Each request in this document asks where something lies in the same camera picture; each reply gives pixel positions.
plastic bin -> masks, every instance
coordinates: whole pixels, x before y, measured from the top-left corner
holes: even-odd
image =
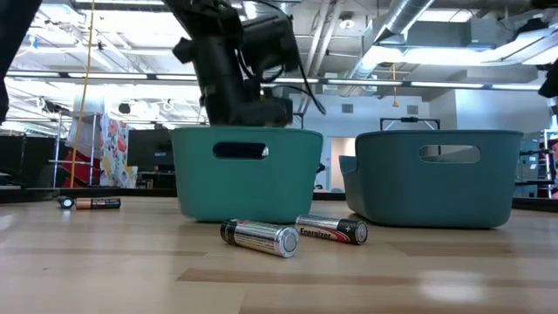
[[[320,133],[264,127],[185,127],[171,132],[183,215],[294,222],[308,214],[322,152]],[[265,144],[260,159],[220,156],[219,145]],[[228,151],[242,149],[229,147]]]
[[[388,226],[499,227],[511,213],[521,136],[512,131],[361,134],[357,157],[340,156],[348,206]],[[460,162],[470,155],[464,150],[421,159],[421,148],[430,145],[477,147],[480,157]]]

silver battery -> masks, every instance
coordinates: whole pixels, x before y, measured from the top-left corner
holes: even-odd
[[[350,219],[300,215],[296,218],[296,229],[302,236],[350,244],[364,244],[368,239],[366,223]]]
[[[298,251],[300,236],[295,228],[230,219],[221,225],[223,241],[281,257],[292,257]]]

ceiling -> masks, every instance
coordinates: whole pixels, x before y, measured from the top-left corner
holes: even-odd
[[[327,49],[328,55],[319,65],[317,76],[351,70],[362,55],[361,37],[368,21],[388,11],[390,0],[338,0],[341,11],[352,12],[354,26],[342,29],[335,25]],[[11,70],[84,72],[87,64],[88,24],[91,3],[78,1],[44,0],[36,19],[22,42]],[[294,16],[294,32],[304,61],[308,57],[313,38],[313,22],[317,20],[322,1],[303,0],[285,3],[270,1]],[[257,3],[233,1],[242,7],[241,14],[258,15],[270,8]],[[420,20],[465,22],[473,13],[506,12],[513,15],[527,10],[527,0],[438,0]],[[186,32],[168,9],[158,0],[98,0],[94,12],[92,72],[139,72],[194,74],[191,65],[182,65],[171,50]],[[465,67],[397,64],[397,79],[448,80],[466,70]],[[373,74],[391,79],[391,68],[377,67]],[[38,97],[50,99],[72,109],[74,96],[82,86],[59,82],[26,82],[8,79],[12,98],[9,117],[54,117],[36,105]],[[99,94],[110,94],[109,106],[117,113],[121,102],[146,101],[160,106],[161,119],[206,119],[198,106],[200,91],[195,86],[115,85],[100,84]],[[379,88],[378,96],[390,94],[391,88]],[[432,93],[420,88],[402,88],[400,95],[425,96]],[[163,109],[168,101],[173,110]]]

wooden table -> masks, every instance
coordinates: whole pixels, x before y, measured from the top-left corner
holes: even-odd
[[[304,237],[283,259],[225,244],[175,199],[111,212],[0,206],[0,313],[558,312],[558,215],[490,231],[370,226],[364,246]],[[343,202],[313,213],[346,217]]]

